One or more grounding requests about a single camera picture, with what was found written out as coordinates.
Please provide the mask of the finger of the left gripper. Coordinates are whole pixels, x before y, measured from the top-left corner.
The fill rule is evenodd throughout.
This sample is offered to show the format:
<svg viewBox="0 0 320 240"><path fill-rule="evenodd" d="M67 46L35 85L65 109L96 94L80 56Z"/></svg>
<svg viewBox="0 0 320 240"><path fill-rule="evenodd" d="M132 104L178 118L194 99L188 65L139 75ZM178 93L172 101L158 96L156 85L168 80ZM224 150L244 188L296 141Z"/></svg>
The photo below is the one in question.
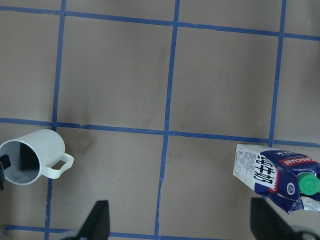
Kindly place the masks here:
<svg viewBox="0 0 320 240"><path fill-rule="evenodd" d="M11 161L10 161L10 158L7 154L4 154L0 157L0 166L3 170L5 170L11 166Z"/></svg>

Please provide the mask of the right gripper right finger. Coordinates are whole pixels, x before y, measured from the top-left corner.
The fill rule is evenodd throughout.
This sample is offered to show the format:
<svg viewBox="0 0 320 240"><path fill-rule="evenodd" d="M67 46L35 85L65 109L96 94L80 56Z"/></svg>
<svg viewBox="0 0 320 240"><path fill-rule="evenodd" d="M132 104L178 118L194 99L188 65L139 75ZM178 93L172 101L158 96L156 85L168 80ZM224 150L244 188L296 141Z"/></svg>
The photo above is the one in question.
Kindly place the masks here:
<svg viewBox="0 0 320 240"><path fill-rule="evenodd" d="M263 199L250 201L250 230L256 240L318 240L320 236L308 230L294 230Z"/></svg>

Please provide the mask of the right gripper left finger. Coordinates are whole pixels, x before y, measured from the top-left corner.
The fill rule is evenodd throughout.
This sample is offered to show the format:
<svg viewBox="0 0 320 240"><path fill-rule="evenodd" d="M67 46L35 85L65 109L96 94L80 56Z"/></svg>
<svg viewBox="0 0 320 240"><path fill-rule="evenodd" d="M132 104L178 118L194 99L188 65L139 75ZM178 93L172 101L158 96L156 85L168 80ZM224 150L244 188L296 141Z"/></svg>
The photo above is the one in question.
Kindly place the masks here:
<svg viewBox="0 0 320 240"><path fill-rule="evenodd" d="M110 210L108 200L95 202L81 228L67 231L60 240L108 240L110 236Z"/></svg>

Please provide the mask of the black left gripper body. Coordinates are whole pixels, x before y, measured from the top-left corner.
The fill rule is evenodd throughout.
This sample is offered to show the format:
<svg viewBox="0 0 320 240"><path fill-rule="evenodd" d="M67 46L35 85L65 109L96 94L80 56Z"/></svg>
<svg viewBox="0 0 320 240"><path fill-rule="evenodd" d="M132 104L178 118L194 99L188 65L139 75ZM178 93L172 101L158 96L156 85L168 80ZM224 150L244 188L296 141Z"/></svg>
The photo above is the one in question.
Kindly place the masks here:
<svg viewBox="0 0 320 240"><path fill-rule="evenodd" d="M4 184L5 184L4 167L3 167L3 164L0 163L0 191L4 189Z"/></svg>

